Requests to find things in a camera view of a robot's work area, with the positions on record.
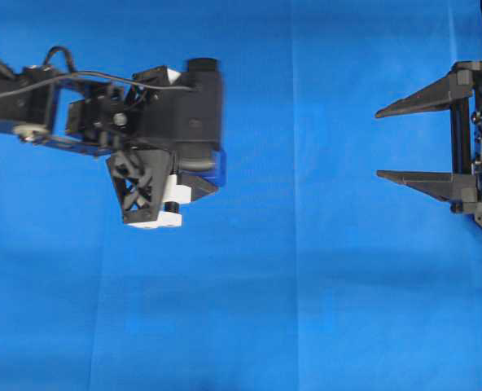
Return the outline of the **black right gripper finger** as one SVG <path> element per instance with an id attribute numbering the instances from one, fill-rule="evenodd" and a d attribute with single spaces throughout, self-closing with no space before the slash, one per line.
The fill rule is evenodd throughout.
<path id="1" fill-rule="evenodd" d="M 468 69 L 450 71 L 429 86 L 399 99 L 375 113 L 376 118 L 450 109 L 454 103 L 472 96 L 473 72 Z"/>
<path id="2" fill-rule="evenodd" d="M 472 174 L 378 170 L 380 178 L 420 191 L 439 201 L 474 203 L 476 177 Z"/>

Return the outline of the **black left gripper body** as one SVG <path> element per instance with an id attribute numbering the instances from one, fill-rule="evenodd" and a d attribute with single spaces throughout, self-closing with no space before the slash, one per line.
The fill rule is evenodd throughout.
<path id="1" fill-rule="evenodd" d="M 67 136 L 106 156 L 122 221 L 132 227 L 179 227 L 180 207 L 220 189 L 213 171 L 191 172 L 179 164 L 182 130 L 178 100 L 192 87 L 165 66 L 134 74 L 128 93 L 113 85 L 90 90 L 71 103 Z"/>

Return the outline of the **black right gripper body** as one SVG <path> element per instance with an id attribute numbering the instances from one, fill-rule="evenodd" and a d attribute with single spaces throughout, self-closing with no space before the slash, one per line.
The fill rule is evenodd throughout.
<path id="1" fill-rule="evenodd" d="M 449 75 L 453 171 L 475 176 L 475 211 L 482 213 L 482 61 L 457 62 Z"/>

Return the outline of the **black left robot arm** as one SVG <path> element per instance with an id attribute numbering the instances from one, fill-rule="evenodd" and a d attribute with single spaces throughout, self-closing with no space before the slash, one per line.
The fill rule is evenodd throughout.
<path id="1" fill-rule="evenodd" d="M 226 182 L 223 83 L 215 59 L 121 78 L 49 59 L 14 72 L 0 60 L 0 134 L 104 157 L 124 224 L 179 227 L 180 208 Z"/>

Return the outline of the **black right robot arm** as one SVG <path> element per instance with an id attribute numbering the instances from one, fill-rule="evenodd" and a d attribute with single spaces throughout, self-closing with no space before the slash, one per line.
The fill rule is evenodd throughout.
<path id="1" fill-rule="evenodd" d="M 376 117 L 419 112 L 450 114 L 449 173 L 379 170 L 377 176 L 446 202 L 482 229 L 482 60 L 459 61 L 429 86 L 376 112 Z"/>

